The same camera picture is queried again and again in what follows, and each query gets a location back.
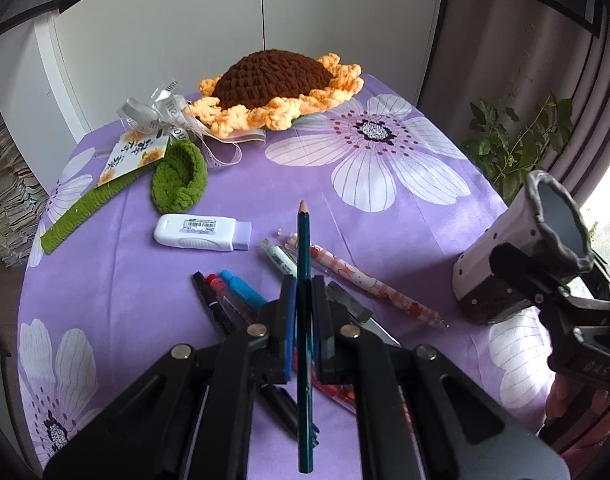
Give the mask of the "blue pen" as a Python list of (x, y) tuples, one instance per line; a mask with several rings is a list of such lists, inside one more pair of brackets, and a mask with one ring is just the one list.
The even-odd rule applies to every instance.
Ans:
[(258, 312), (264, 304), (267, 304), (268, 300), (238, 275), (222, 270), (219, 277), (226, 283), (230, 292), (253, 312)]

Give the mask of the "pink patterned pen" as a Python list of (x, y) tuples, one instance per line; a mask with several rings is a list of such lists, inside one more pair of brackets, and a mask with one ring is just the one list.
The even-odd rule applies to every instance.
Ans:
[(368, 292), (371, 296), (405, 312), (412, 318), (416, 318), (416, 320), (441, 330), (447, 329), (447, 322), (436, 311), (383, 283), (378, 278), (374, 278), (366, 272), (359, 270), (352, 263), (337, 257), (320, 245), (311, 243), (311, 258), (314, 260), (314, 263), (320, 264), (328, 271), (363, 289), (364, 292)]

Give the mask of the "pale green pen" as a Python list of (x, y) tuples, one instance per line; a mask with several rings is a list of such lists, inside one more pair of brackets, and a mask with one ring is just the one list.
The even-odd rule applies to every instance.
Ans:
[(262, 246), (266, 256), (282, 274), (297, 277), (297, 263), (283, 247), (270, 243), (267, 238), (262, 240)]

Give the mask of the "black marker pen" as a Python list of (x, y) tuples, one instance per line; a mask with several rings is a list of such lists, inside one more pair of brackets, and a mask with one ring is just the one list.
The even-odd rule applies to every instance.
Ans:
[[(225, 337), (233, 334), (237, 329), (230, 320), (224, 306), (221, 304), (216, 292), (213, 291), (207, 278), (201, 272), (192, 275), (192, 283), (197, 290), (204, 307), (213, 318), (214, 323)], [(275, 421), (282, 427), (289, 437), (297, 439), (297, 404), (284, 388), (275, 385), (258, 384), (256, 391), (263, 400), (265, 407)]]

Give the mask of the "dark green pencil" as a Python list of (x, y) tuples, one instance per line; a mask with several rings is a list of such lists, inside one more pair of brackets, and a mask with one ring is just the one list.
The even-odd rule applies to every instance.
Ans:
[(314, 429), (311, 408), (311, 233), (305, 200), (297, 214), (297, 407), (299, 408), (299, 472), (314, 469)]

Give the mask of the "grey white pen holder cup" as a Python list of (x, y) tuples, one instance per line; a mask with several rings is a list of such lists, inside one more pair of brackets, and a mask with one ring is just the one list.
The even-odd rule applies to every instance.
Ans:
[(509, 208), (461, 255), (453, 268), (453, 292), (466, 319), (491, 325), (529, 307), (490, 267), (494, 247), (509, 243), (562, 283), (590, 272), (594, 256), (578, 205), (551, 174), (534, 170)]

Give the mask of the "black utility knife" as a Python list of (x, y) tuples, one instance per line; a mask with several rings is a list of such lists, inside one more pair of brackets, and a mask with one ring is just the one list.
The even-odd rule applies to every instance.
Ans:
[(328, 297), (346, 308), (352, 322), (359, 328), (378, 336), (385, 344), (401, 348), (401, 343), (394, 338), (374, 317), (373, 312), (365, 308), (354, 296), (335, 281), (327, 284)]

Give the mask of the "white correction tape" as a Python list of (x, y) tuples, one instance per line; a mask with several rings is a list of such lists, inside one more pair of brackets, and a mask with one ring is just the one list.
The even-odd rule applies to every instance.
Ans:
[(252, 223), (228, 217), (163, 214), (153, 237), (167, 247), (234, 252), (250, 248)]

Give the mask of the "purple floral tablecloth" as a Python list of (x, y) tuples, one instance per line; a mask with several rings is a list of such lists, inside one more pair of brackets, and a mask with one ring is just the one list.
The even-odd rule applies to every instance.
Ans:
[(249, 222), (241, 252), (165, 247), (151, 180), (112, 197), (52, 252), (32, 248), (18, 315), (20, 395), (40, 463), (175, 344), (220, 333), (194, 273), (229, 271), (267, 299), (281, 275), (263, 251), (311, 212), (313, 241), (439, 313), (438, 330), (362, 292), (359, 302), (404, 346), (433, 344), (530, 429), (545, 415), (549, 342), (534, 312), (497, 326), (462, 316), (451, 290), (458, 256), (505, 210), (447, 136), (385, 84), (291, 130), (244, 145), (241, 162), (209, 174), (194, 212)]

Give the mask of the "green potted plant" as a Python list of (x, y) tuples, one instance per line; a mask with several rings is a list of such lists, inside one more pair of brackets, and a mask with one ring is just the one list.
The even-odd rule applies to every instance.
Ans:
[(526, 176), (543, 167), (549, 153), (561, 154), (573, 132), (573, 100), (550, 92), (526, 122), (504, 101), (470, 104), (471, 136), (465, 154), (506, 204), (523, 188)]

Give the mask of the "silver ribbon bow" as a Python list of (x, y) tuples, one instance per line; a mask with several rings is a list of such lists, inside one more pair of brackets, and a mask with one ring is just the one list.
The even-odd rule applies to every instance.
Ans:
[(242, 160), (244, 143), (265, 143), (263, 130), (235, 131), (227, 138), (216, 136), (203, 122), (186, 111), (189, 105), (183, 87), (171, 79), (157, 87), (144, 103), (129, 98), (117, 110), (127, 130), (145, 134), (163, 134), (175, 140), (189, 140), (202, 152), (207, 166), (225, 168)]

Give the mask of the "green crochet stem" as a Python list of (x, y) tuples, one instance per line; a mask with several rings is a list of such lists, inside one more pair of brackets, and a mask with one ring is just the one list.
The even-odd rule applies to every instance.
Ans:
[(70, 234), (73, 234), (86, 220), (93, 216), (111, 198), (122, 192), (132, 182), (139, 179), (151, 170), (151, 166), (142, 167), (124, 174), (115, 180), (101, 185), (99, 188), (92, 188), (91, 191), (76, 200), (68, 208), (63, 216), (52, 224), (46, 233), (40, 236), (40, 245), (47, 255), (51, 255)]

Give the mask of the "white cabinet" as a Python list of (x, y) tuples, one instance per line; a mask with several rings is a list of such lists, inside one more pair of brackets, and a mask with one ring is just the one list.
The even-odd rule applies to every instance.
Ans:
[(0, 113), (45, 188), (128, 99), (186, 92), (243, 55), (283, 49), (420, 93), (439, 0), (13, 0), (0, 24)]

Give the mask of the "stack of books on floor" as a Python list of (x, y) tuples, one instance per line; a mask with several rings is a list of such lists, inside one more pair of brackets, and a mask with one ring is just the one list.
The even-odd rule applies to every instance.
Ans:
[(6, 266), (27, 262), (47, 198), (0, 112), (0, 261)]

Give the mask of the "grey curtain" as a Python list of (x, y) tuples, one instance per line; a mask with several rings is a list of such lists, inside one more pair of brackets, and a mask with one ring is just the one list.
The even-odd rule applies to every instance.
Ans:
[(610, 167), (610, 13), (593, 34), (537, 0), (441, 0), (419, 107), (451, 140), (480, 99), (526, 119), (550, 93), (571, 99), (573, 133), (545, 168), (582, 204)]

